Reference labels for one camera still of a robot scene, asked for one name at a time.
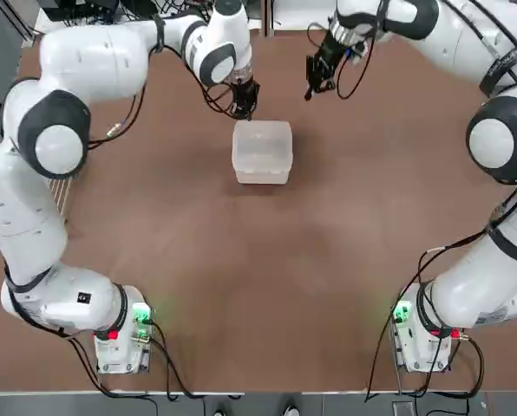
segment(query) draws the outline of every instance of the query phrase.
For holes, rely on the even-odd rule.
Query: wire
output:
[[[324,32],[327,31],[327,29],[320,23],[316,23],[316,22],[313,22],[311,23],[308,27],[307,27],[307,39],[309,39],[309,42],[313,45],[313,46],[316,46],[317,48],[320,48],[320,45],[316,42],[314,42],[312,39],[311,39],[311,29],[312,28],[318,28],[318,29],[321,29],[323,30]]]
[[[180,55],[180,53],[175,50],[174,48],[168,46],[168,45],[164,45],[164,48],[172,51],[176,56],[178,56],[178,58],[180,58],[182,61],[182,57]],[[224,85],[228,88],[228,90],[224,91],[222,94],[220,94],[219,96],[217,97],[212,97],[210,95],[210,90],[211,88],[204,88],[203,85],[200,83],[199,81],[199,78],[197,77],[197,75],[195,75],[195,73],[191,70],[191,68],[186,64],[184,63],[187,71],[189,71],[189,73],[191,74],[191,76],[194,78],[194,80],[197,81],[197,85],[199,85],[199,88],[200,88],[200,91],[201,93],[203,94],[203,98],[205,100],[205,103],[209,106],[209,108],[211,110],[213,110],[215,113],[220,113],[220,114],[224,114],[226,116],[228,116],[229,118],[233,119],[233,120],[244,120],[246,119],[245,116],[240,116],[240,115],[236,115],[233,111],[232,111],[232,108],[233,108],[233,105],[235,103],[235,87],[227,82],[221,82],[220,84],[218,85]],[[230,102],[230,104],[226,107],[221,107],[220,104],[219,104],[219,100],[222,99],[224,96],[226,96],[226,94],[228,92],[232,92],[232,101]],[[249,110],[249,113],[252,114],[255,109],[256,109],[256,103],[253,105],[253,107]]]
[[[158,349],[162,352],[162,354],[164,355],[164,358],[166,359],[166,363],[167,365],[172,368],[172,371],[173,371],[173,376],[175,377],[176,381],[178,382],[178,384],[180,385],[180,388],[181,388],[181,391],[183,392],[183,394],[188,398],[188,399],[193,399],[193,400],[197,400],[197,399],[204,399],[206,396],[203,395],[203,394],[193,394],[191,393],[189,390],[187,390],[185,384],[183,384],[183,381],[181,380],[181,377],[180,377],[180,374],[178,373],[178,369],[176,368],[175,364],[173,364],[173,361],[172,359],[170,358],[170,355],[168,354],[166,348],[161,345],[158,341],[156,341],[154,338],[151,339],[151,344],[155,345],[156,347],[158,347]]]
[[[372,57],[372,51],[374,50],[375,38],[376,38],[376,32],[374,34],[374,37],[372,38],[372,41],[370,42],[370,50],[366,57],[366,63],[364,64],[363,72],[361,72],[361,75],[359,76],[357,83],[355,84],[353,89],[351,89],[351,91],[347,95],[344,95],[341,92],[340,80],[342,79],[342,72],[344,71],[345,65],[351,59],[351,54],[349,54],[345,58],[344,63],[342,64],[341,67],[339,67],[339,72],[337,73],[337,78],[336,78],[336,93],[337,93],[337,96],[339,98],[341,98],[342,100],[348,100],[349,98],[351,98],[351,96],[358,90],[359,86],[361,85],[364,75],[366,74],[366,70],[369,68],[370,58]]]
[[[166,337],[164,336],[164,332],[162,332],[162,329],[156,322],[152,322],[152,325],[159,332],[160,338],[162,339],[162,345],[164,346],[164,349],[167,351]],[[171,403],[178,401],[178,399],[180,398],[180,396],[178,396],[178,395],[172,396],[172,394],[170,392],[170,366],[168,366],[168,365],[166,365],[166,396],[167,396],[168,401],[170,401]]]
[[[465,412],[463,412],[463,413],[451,412],[450,410],[436,409],[436,410],[431,410],[430,412],[426,413],[424,416],[429,416],[430,414],[434,414],[434,413],[454,414],[457,416],[468,416],[468,414],[470,413],[470,400],[467,399],[467,408],[466,408]],[[415,416],[418,416],[418,405],[416,403],[416,399],[415,399]]]
[[[143,100],[145,99],[145,91],[147,90],[147,84],[143,86],[143,89],[141,90],[141,93],[139,94],[139,103],[137,104],[137,108],[135,109],[135,113],[131,121],[118,133],[112,134],[110,137],[107,137],[106,139],[99,139],[99,140],[91,140],[88,143],[88,149],[89,150],[95,150],[96,148],[104,145],[105,143],[109,143],[110,141],[119,139],[121,136],[123,136],[125,133],[128,132],[128,130],[132,127],[133,124],[137,121],[137,118],[139,117],[139,113],[141,111],[141,107],[143,105]],[[124,121],[121,123],[121,125],[125,124],[127,119],[129,118],[129,115],[133,112],[135,98],[131,101],[131,107],[129,108],[128,115],[124,119]]]
[[[341,88],[340,88],[340,81],[341,81],[342,72],[344,71],[345,65],[347,64],[347,61],[349,59],[351,59],[352,54],[347,55],[344,63],[339,68],[339,72],[337,73],[337,79],[336,79],[336,92],[337,92],[337,96],[339,98],[341,98],[342,100],[348,100],[349,98],[351,98],[351,96],[358,90],[359,86],[361,85],[361,82],[363,81],[364,75],[366,74],[366,71],[370,65],[370,58],[372,57],[372,52],[374,51],[376,36],[378,35],[378,31],[380,30],[380,28],[383,25],[383,19],[385,18],[385,14],[388,10],[388,4],[389,4],[389,0],[380,0],[380,3],[378,3],[378,8],[376,10],[376,26],[374,27],[374,33],[372,35],[372,40],[370,41],[370,49],[369,49],[369,52],[368,52],[368,55],[366,58],[366,63],[364,64],[363,72],[359,76],[359,79],[358,79],[357,83],[355,84],[355,86],[353,87],[353,89],[351,89],[351,91],[347,95],[342,94]]]

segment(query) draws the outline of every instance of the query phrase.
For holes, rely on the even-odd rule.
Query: black joint cap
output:
[[[233,16],[241,9],[241,0],[216,0],[214,10],[222,16]]]

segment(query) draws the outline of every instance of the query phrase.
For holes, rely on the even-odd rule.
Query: green light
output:
[[[394,309],[394,322],[404,323],[409,319],[409,312],[412,309],[412,304],[409,301],[399,301]]]

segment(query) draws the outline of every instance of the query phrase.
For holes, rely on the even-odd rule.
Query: shoe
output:
[[[289,405],[284,410],[284,413],[282,414],[282,416],[299,416],[299,409],[297,409],[294,405]]]

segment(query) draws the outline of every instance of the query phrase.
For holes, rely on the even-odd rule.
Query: connector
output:
[[[465,335],[459,329],[454,328],[451,330],[451,339],[458,341],[468,341],[468,335]]]
[[[110,130],[107,131],[106,137],[111,138],[112,136],[114,136],[116,134],[116,132],[118,130],[120,130],[120,127],[121,127],[121,123],[114,124],[114,126]]]

